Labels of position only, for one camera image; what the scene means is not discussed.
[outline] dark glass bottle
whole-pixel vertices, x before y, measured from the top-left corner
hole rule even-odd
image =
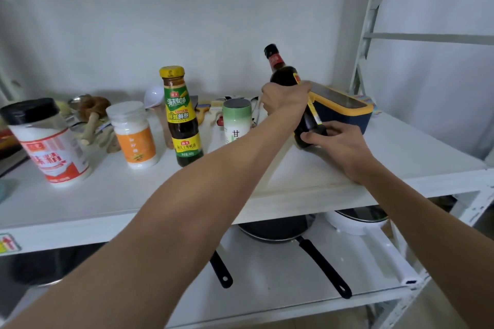
[[[264,54],[269,60],[273,74],[271,76],[271,82],[277,83],[282,86],[294,86],[300,83],[300,77],[298,76],[297,70],[285,64],[280,56],[278,48],[274,44],[266,46],[264,49]],[[321,120],[314,108],[312,102],[307,99],[307,107],[305,108],[302,119],[299,125],[293,131],[295,134],[295,142],[300,148],[306,148],[310,144],[305,143],[301,138],[300,134],[304,132],[314,132],[321,135],[328,135],[326,128],[321,125]]]
[[[170,129],[177,162],[181,167],[204,155],[199,136],[196,111],[190,100],[181,66],[165,66],[160,69],[164,83],[166,119]]]

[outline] bottle neck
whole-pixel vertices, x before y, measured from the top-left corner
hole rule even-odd
[[[279,53],[272,54],[271,56],[269,56],[268,60],[273,73],[286,65]]]

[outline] person's left hand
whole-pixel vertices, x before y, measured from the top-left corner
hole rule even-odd
[[[280,108],[290,108],[303,113],[307,106],[309,91],[312,89],[310,82],[302,82],[294,86],[281,86],[273,82],[266,83],[262,87],[261,102],[264,109],[270,115]]]

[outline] bottle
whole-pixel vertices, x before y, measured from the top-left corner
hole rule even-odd
[[[294,86],[300,83],[300,77],[298,76],[297,70],[292,66],[287,66],[280,56],[278,48],[274,44],[266,46],[264,49],[264,54],[269,60],[273,74],[271,76],[270,82],[277,83],[282,86]],[[317,114],[312,101],[307,98],[307,107],[305,108],[302,119],[299,125],[293,131],[295,134],[295,142],[300,148],[306,148],[311,144],[305,143],[301,138],[300,134],[304,132],[314,132],[321,135],[328,135],[326,128],[322,125],[321,119]]]
[[[142,101],[117,103],[109,106],[106,113],[129,167],[145,169],[160,160]]]
[[[164,83],[166,120],[177,154],[177,162],[181,167],[204,155],[199,124],[185,85],[184,75],[185,71],[181,66],[172,65],[160,69]]]
[[[7,105],[0,116],[48,182],[64,187],[82,181],[91,168],[59,112],[52,98],[41,98]]]

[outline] black handle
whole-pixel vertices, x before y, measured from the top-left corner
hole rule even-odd
[[[229,288],[233,284],[233,279],[230,272],[226,269],[223,260],[219,257],[218,252],[214,251],[213,256],[209,259],[209,262],[213,267],[214,273],[218,276],[221,286],[225,289]]]
[[[328,263],[328,261],[322,256],[322,254],[317,250],[317,248],[312,244],[312,242],[303,237],[297,237],[298,245],[309,254],[310,257],[319,265],[319,268],[323,270],[324,274],[331,281],[334,288],[340,293],[340,295],[345,299],[350,299],[352,297],[352,291],[347,285],[345,280],[341,278],[338,272]]]

